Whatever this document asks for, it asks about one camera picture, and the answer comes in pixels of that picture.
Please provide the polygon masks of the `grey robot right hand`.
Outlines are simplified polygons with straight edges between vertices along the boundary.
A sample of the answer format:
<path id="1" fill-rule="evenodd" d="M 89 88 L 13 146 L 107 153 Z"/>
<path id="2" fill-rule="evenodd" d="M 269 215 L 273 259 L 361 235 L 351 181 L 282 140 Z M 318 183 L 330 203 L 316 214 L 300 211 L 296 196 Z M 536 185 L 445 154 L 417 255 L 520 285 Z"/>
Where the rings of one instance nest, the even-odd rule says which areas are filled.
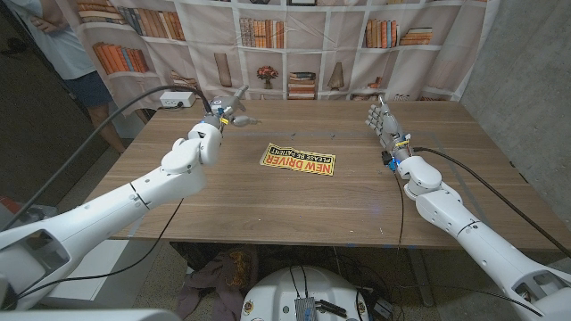
<path id="1" fill-rule="evenodd" d="M 374 130 L 379 137 L 379 142 L 388 153 L 384 160 L 391 157 L 396 165 L 412 155 L 410 150 L 410 134 L 406 133 L 396 118 L 390 112 L 389 106 L 384 102 L 383 96 L 378 97 L 378 102 L 370 106 L 366 125 Z"/>

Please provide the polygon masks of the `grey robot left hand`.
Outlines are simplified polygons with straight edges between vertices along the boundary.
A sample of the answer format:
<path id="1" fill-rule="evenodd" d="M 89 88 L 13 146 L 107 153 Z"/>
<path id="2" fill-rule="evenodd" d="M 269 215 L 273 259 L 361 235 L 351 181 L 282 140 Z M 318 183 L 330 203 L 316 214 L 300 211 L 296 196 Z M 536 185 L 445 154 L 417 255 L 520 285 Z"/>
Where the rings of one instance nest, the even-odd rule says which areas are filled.
<path id="1" fill-rule="evenodd" d="M 222 132 L 223 128 L 228 124 L 242 128 L 261 123 L 260 120 L 249 116 L 236 116 L 238 110 L 245 111 L 245 107 L 240 99 L 248 88 L 247 85 L 244 85 L 231 96 L 216 96 L 213 98 L 210 102 L 211 111 L 205 114 L 203 121 L 213 125 L 220 132 Z"/>

